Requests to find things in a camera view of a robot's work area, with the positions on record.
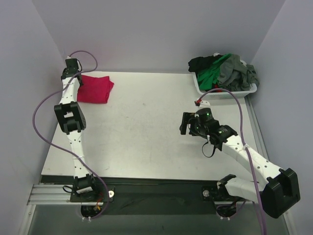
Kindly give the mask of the red t-shirt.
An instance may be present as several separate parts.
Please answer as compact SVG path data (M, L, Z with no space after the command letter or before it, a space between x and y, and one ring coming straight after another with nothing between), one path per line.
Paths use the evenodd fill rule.
M114 83L109 76L83 75L83 85L78 89L77 101L91 104L107 104Z

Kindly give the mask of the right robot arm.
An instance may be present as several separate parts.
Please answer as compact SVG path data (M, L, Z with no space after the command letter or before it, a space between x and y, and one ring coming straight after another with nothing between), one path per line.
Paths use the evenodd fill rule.
M210 108L195 113L184 112L179 127L181 135L201 137L232 157L252 175L252 180L243 180L229 174L217 182L217 195L223 200L239 197L252 202L261 202L263 211L278 218L300 201L297 174L291 168L283 169L260 155L242 142L239 134L228 125L221 125L213 118Z

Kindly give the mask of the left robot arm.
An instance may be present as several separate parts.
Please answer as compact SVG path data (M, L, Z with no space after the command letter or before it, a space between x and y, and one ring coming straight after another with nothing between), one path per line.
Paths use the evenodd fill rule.
M70 144L70 151L74 153L74 182L73 193L82 195L92 202L98 198L99 190L94 186L92 173L84 166L85 154L83 151L82 132L86 129L85 116L77 102L79 88L83 85L82 66L78 59L67 57L66 67L62 72L62 96L59 104L54 106L54 112L61 128Z

